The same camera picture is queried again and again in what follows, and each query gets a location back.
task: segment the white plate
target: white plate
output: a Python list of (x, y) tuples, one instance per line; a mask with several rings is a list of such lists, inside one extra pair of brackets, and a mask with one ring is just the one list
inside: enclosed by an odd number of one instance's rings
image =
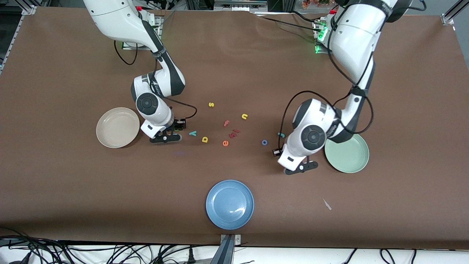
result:
[(138, 134), (140, 121), (137, 114), (125, 107), (107, 111), (96, 125), (96, 136), (108, 148), (128, 145)]

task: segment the brown table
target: brown table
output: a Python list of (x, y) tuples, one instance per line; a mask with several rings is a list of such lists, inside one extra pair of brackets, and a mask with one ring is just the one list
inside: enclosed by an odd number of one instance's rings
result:
[[(205, 198), (237, 179), (256, 206), (232, 233), (249, 245), (469, 248), (469, 74), (439, 17), (385, 26), (370, 90), (375, 122), (363, 134), (371, 157), (356, 174), (336, 171), (321, 152), (317, 169), (286, 176), (271, 154), (292, 95), (312, 89), (335, 100), (350, 87), (327, 55), (314, 54), (308, 30), (247, 12), (176, 12), (163, 31), (187, 82), (175, 99), (199, 112), (182, 142), (155, 146), (140, 132), (110, 149), (96, 123), (109, 109), (135, 109), (130, 83), (153, 58), (142, 51), (135, 65), (122, 63), (85, 9), (38, 8), (24, 19), (0, 76), (1, 225), (62, 240), (217, 243), (227, 231), (210, 222)], [(307, 98), (295, 100), (287, 123)], [(368, 118), (365, 107), (359, 128)], [(232, 129), (241, 133), (231, 140)]]

